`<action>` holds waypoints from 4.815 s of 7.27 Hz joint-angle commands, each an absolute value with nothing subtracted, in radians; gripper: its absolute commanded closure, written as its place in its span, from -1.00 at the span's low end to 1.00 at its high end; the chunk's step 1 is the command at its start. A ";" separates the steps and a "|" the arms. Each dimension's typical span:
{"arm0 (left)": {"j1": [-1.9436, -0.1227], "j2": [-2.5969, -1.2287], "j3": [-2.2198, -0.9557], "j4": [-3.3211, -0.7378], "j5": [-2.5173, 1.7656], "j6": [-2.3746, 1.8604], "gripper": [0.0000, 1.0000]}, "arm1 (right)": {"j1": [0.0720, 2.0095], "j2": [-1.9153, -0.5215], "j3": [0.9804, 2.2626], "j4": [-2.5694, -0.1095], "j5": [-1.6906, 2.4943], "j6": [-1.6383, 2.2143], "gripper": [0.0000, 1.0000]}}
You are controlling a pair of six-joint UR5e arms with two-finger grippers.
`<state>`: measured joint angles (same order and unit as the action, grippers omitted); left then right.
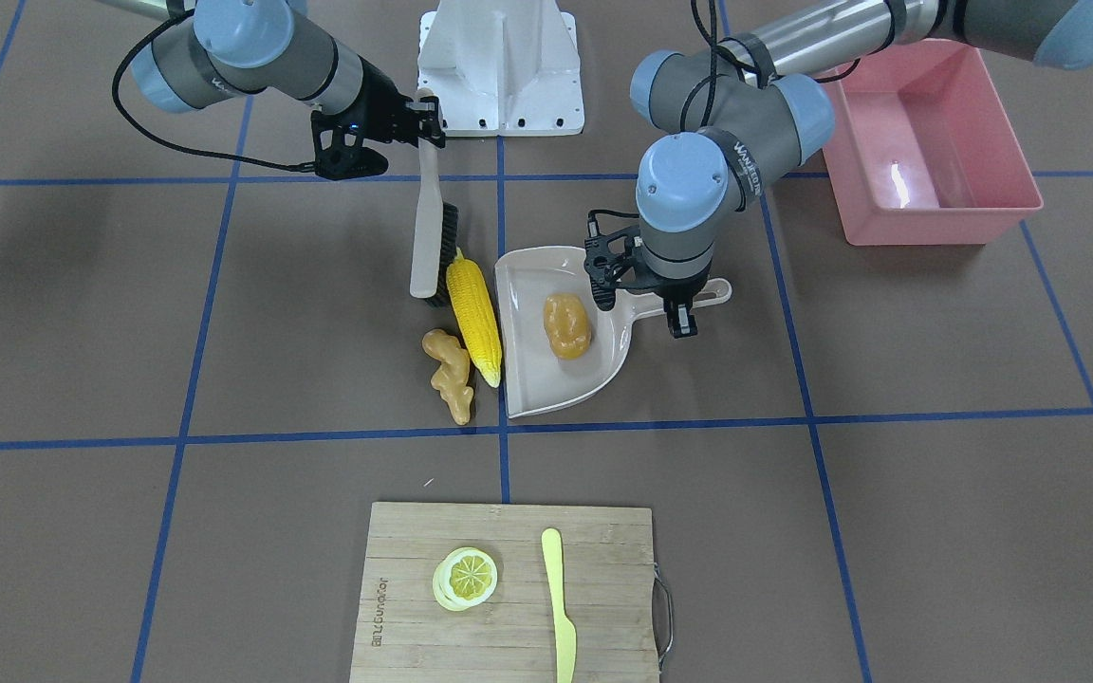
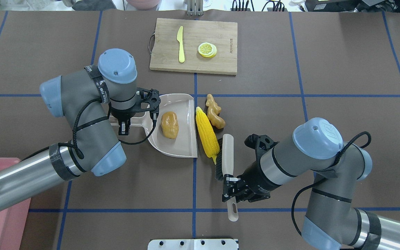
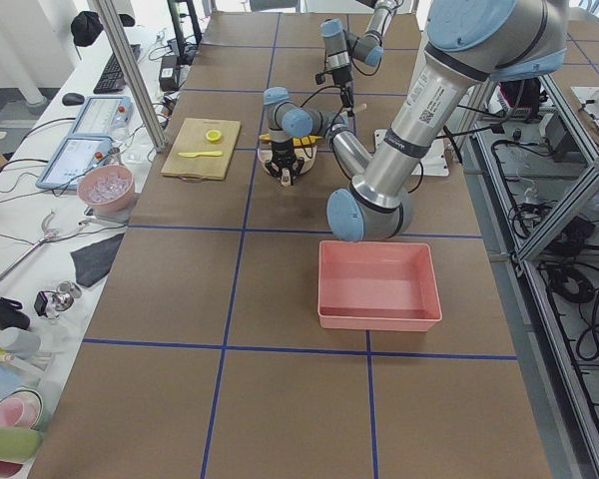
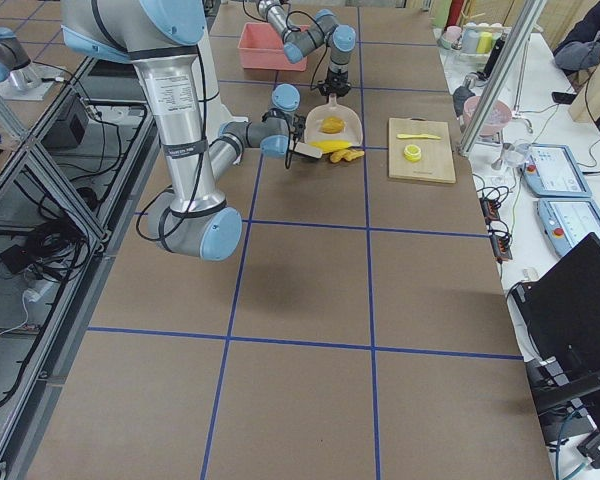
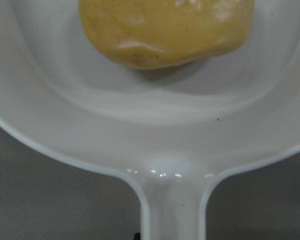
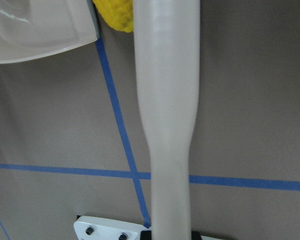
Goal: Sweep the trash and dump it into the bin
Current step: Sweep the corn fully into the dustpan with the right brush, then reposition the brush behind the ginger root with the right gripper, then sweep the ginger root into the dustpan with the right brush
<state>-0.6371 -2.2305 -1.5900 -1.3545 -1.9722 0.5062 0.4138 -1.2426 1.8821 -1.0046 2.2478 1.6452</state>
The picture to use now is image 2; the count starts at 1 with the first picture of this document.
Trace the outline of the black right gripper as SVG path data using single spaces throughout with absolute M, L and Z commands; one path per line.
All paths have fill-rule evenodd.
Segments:
M 238 177 L 224 175 L 222 202 L 235 198 L 235 202 L 248 201 L 256 202 L 271 198 L 271 191 L 277 185 L 270 182 L 261 174 L 241 174 Z

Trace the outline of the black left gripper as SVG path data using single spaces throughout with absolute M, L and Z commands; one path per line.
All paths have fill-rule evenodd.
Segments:
M 110 113 L 118 120 L 118 135 L 129 135 L 130 120 L 136 113 L 149 112 L 151 120 L 156 121 L 160 112 L 160 92 L 156 89 L 146 90 L 138 88 L 131 99 L 129 108 L 114 107 L 114 100 L 110 101 Z

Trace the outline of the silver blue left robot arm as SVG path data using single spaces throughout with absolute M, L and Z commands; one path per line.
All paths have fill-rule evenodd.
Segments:
M 40 85 L 44 103 L 72 129 L 69 142 L 52 144 L 0 171 L 0 211 L 85 172 L 99 177 L 126 162 L 119 135 L 128 135 L 131 119 L 147 112 L 157 126 L 157 90 L 137 87 L 132 54 L 108 49 L 95 65 L 60 75 Z

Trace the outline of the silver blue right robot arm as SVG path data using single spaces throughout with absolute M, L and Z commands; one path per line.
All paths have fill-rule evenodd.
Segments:
M 270 198 L 276 188 L 307 171 L 316 173 L 300 236 L 319 250 L 400 250 L 400 222 L 364 209 L 352 207 L 357 181 L 371 173 L 373 162 L 365 146 L 355 141 L 361 132 L 344 142 L 339 131 L 323 118 L 312 118 L 298 126 L 282 141 L 267 135 L 249 135 L 245 145 L 254 149 L 255 161 L 239 176 L 233 175 L 233 137 L 225 134 L 219 141 L 215 178 L 223 182 L 222 201 L 228 212 L 240 201 L 255 202 Z

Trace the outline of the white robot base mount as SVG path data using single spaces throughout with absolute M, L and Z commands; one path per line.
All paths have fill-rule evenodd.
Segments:
M 148 250 L 239 250 L 235 239 L 155 239 Z

